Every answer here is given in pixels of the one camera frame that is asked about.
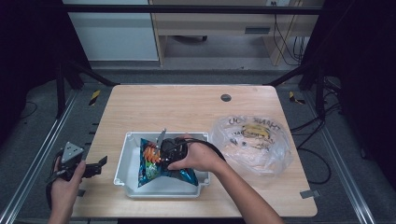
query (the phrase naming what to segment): wooden table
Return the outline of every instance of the wooden table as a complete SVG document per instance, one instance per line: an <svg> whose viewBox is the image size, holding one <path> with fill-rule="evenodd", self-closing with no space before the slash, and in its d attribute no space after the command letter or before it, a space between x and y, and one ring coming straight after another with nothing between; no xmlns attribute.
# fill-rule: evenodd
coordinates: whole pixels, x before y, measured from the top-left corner
<svg viewBox="0 0 396 224"><path fill-rule="evenodd" d="M230 102L220 99L224 93L231 95ZM269 117L289 129L276 90L269 86L116 86L87 157L87 163L104 156L108 162L101 175L81 183L86 193L77 199L73 217L241 217L212 174L210 186L193 199L136 200L113 184L126 133L160 132L163 128L174 133L208 133L216 119L229 115ZM317 207L313 198L300 195L309 186L292 140L290 144L293 162L280 177L240 175L282 217L312 217Z"/></svg>

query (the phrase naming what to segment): white cabinet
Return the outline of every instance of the white cabinet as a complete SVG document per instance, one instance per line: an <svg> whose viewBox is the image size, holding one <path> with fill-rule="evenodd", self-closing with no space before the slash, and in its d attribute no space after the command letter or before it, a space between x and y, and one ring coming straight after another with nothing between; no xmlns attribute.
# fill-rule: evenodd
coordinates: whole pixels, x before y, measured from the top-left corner
<svg viewBox="0 0 396 224"><path fill-rule="evenodd" d="M65 4L147 5L147 0L64 0ZM158 61L149 13L69 13L89 61Z"/></svg>

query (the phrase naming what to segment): clear plastic bag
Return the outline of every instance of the clear plastic bag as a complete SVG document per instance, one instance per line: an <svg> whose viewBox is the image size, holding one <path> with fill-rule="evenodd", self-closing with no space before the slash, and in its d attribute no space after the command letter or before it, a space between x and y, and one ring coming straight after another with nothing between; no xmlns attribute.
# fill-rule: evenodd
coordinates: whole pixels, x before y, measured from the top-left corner
<svg viewBox="0 0 396 224"><path fill-rule="evenodd" d="M257 175L277 176L292 162L290 140L274 119L229 116L216 120L209 141Z"/></svg>

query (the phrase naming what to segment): floor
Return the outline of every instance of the floor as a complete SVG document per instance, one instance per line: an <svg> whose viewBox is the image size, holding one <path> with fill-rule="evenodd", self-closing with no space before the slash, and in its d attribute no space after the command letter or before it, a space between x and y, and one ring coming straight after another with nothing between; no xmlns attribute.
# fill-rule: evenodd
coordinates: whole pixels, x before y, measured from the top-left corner
<svg viewBox="0 0 396 224"><path fill-rule="evenodd" d="M288 63L293 63L290 56L285 56ZM163 66L155 62L92 64L95 71L113 81L155 84L261 85L296 67L284 62L272 66L262 41L254 36L209 36L206 42L199 38L172 37L168 41ZM111 88L88 76L81 77L85 82L82 90L66 91L73 106L65 112L62 124L54 117L57 112L54 82L29 92L28 103L21 115L23 119L0 150L0 209L3 211L0 218L9 217L15 219L15 223L46 223L50 210L44 187L54 154L65 141L73 141L89 151ZM316 116L313 109L315 90L300 91L298 81L299 77L294 77L276 87L291 128ZM331 77L329 83L339 85ZM95 105L90 106L89 101L96 90L101 91L100 96ZM296 101L290 100L291 92ZM361 158L359 144L342 116L342 110L336 105L336 94L329 90L326 93L326 108L333 109L329 110L324 127L299 150L310 187L320 194L315 198L318 214L305 218L284 217L284 220L287 223L396 223L395 191L374 161ZM314 122L293 132L296 146L317 127ZM328 180L326 164L331 171ZM73 223L87 222L87 219L73 219ZM93 218L91 222L116 223L117 220ZM145 220L145 223L163 222Z"/></svg>

